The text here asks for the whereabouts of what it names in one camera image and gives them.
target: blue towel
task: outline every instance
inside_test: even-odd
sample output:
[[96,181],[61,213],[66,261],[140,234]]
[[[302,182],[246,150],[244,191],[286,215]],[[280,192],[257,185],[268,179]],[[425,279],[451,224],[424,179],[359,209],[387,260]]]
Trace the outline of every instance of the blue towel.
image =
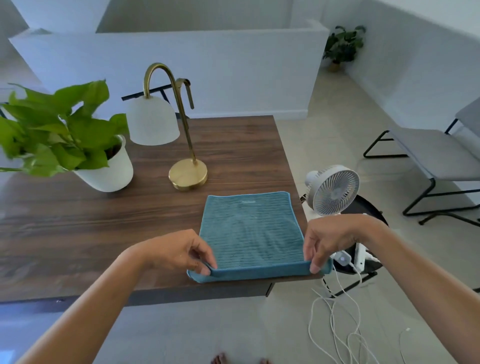
[[[218,269],[210,276],[188,271],[199,283],[310,274],[288,192],[208,196],[200,236],[212,247]],[[331,270],[329,260],[322,272]]]

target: wooden table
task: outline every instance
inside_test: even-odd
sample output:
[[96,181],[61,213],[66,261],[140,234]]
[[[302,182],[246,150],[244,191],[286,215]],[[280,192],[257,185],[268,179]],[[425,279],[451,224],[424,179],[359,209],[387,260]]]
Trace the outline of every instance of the wooden table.
[[[127,144],[134,177],[103,193],[73,173],[53,178],[0,174],[0,311],[62,311],[128,246],[168,232],[200,230],[209,194],[287,191],[307,221],[273,117],[190,121],[208,181],[179,192],[168,170],[188,157],[185,137],[163,146]],[[288,278],[308,279],[308,277]],[[149,271],[129,304],[266,295],[282,279],[198,284],[184,271]]]

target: hand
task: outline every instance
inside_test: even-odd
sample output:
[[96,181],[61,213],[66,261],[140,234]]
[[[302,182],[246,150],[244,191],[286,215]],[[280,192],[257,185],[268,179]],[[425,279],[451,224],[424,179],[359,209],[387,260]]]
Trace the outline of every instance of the hand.
[[212,248],[191,229],[157,236],[131,248],[155,268],[188,269],[204,276],[210,275],[210,269],[201,260],[217,268]]
[[310,220],[303,242],[303,257],[311,260],[310,272],[316,274],[330,255],[366,242],[371,229],[386,227],[380,220],[363,214],[326,216]]

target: plant on floor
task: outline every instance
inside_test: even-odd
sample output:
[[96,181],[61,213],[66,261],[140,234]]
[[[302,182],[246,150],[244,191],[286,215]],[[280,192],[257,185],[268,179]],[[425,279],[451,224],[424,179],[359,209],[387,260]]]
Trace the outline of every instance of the plant on floor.
[[335,65],[352,62],[358,49],[363,47],[363,35],[366,31],[362,25],[355,27],[351,32],[347,32],[342,26],[336,26],[335,31],[327,39],[323,58],[330,58]]
[[117,135],[127,133],[128,126],[125,114],[109,121],[92,117],[109,98],[105,80],[62,88],[53,95],[16,86],[25,90],[26,98],[17,99],[13,91],[2,105],[16,120],[0,118],[0,145],[9,159],[21,158],[23,165],[0,171],[51,177],[108,167],[121,148]]

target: gold lamp stand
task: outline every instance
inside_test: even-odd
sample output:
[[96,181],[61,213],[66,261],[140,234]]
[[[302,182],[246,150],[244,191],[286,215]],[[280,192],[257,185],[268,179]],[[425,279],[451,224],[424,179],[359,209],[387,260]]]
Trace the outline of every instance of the gold lamp stand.
[[207,181],[207,166],[201,160],[198,160],[195,157],[195,152],[193,151],[192,140],[190,139],[190,133],[188,131],[187,116],[185,115],[185,109],[183,108],[183,102],[181,100],[180,89],[182,84],[185,84],[187,87],[188,100],[190,102],[190,107],[193,109],[193,99],[192,92],[190,90],[190,81],[186,78],[179,78],[175,81],[172,71],[164,65],[163,63],[153,63],[148,67],[145,72],[144,78],[144,97],[150,98],[150,78],[152,77],[153,71],[156,69],[162,69],[168,75],[170,83],[172,85],[173,94],[175,95],[175,100],[179,108],[179,114],[181,117],[181,122],[183,124],[183,129],[185,130],[185,136],[187,137],[188,148],[190,150],[189,159],[182,159],[175,163],[170,171],[168,172],[168,178],[172,182],[173,186],[180,191],[188,191],[195,187],[203,185]]

